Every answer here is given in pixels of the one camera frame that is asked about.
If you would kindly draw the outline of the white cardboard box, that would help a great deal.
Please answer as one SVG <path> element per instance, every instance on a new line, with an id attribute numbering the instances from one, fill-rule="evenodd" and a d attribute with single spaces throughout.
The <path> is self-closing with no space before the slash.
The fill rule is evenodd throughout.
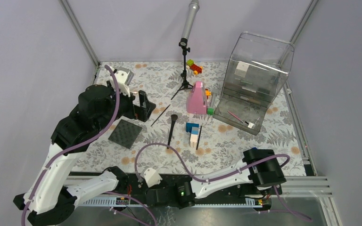
<path id="1" fill-rule="evenodd" d="M 249 69 L 248 63 L 243 61 L 238 61 L 234 74 L 238 77 L 245 78 L 248 69 Z"/>

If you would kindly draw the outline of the clear acrylic makeup organizer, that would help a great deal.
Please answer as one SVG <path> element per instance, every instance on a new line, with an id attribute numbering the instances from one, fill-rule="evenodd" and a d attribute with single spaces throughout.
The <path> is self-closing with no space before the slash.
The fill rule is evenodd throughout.
<path id="1" fill-rule="evenodd" d="M 289 77 L 294 52 L 295 46 L 289 41 L 242 32 L 228 61 L 214 118 L 257 135 L 266 112 Z M 234 74 L 238 61 L 249 64 L 245 78 Z M 227 111 L 255 126 L 250 129 Z"/>

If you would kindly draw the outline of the pink eyebrow razor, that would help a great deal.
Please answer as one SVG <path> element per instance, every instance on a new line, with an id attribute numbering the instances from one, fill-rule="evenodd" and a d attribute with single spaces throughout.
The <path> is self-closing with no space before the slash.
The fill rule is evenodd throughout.
<path id="1" fill-rule="evenodd" d="M 248 122 L 248 121 L 244 121 L 244 120 L 240 119 L 237 115 L 235 115 L 234 113 L 232 113 L 232 112 L 230 112 L 230 111 L 227 111 L 227 112 L 228 112 L 231 116 L 233 116 L 235 119 L 237 119 L 239 122 L 247 125 L 250 129 L 252 129 L 252 128 L 255 126 L 254 123 Z"/>

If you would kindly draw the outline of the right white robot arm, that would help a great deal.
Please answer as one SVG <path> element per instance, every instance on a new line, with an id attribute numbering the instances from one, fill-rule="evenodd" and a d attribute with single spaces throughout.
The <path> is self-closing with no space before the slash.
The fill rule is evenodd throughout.
<path id="1" fill-rule="evenodd" d="M 204 175 L 178 176 L 173 183 L 164 182 L 153 168 L 139 174 L 148 190 L 148 206 L 175 206 L 179 209 L 194 206 L 197 200 L 232 186 L 249 185 L 252 191 L 247 195 L 268 195 L 270 190 L 286 182 L 279 164 L 278 154 L 271 149 L 251 148 L 243 152 L 243 158 L 235 164 Z"/>

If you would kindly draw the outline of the white blue brick stack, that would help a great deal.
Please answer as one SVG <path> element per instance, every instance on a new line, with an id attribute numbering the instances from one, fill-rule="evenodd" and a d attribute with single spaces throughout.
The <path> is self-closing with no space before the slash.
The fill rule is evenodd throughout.
<path id="1" fill-rule="evenodd" d="M 190 133 L 190 139 L 189 139 L 190 147 L 196 148 L 199 136 L 199 124 L 187 122 L 185 131 L 187 133 Z"/>

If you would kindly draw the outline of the black makeup brush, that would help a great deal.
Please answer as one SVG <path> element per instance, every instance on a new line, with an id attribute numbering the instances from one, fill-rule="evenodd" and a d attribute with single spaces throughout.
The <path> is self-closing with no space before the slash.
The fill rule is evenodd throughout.
<path id="1" fill-rule="evenodd" d="M 178 119 L 178 115 L 176 115 L 176 114 L 171 115 L 171 126 L 170 126 L 168 141 L 167 141 L 168 146 L 171 144 L 171 140 L 173 137 L 173 130 L 174 130 L 174 126 L 175 126 L 177 119 Z"/>

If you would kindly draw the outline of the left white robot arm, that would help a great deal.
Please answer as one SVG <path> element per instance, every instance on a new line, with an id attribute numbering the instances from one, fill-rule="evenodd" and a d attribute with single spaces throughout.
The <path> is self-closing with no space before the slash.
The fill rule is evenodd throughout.
<path id="1" fill-rule="evenodd" d="M 64 182 L 90 143 L 133 108 L 133 99 L 123 95 L 122 85 L 116 83 L 92 85 L 79 95 L 78 104 L 56 126 L 47 158 L 34 184 L 28 192 L 14 197 L 14 204 L 22 211 L 22 225 L 58 225 L 85 201 L 127 189 L 129 177 L 117 166 L 76 186 L 65 186 Z"/>

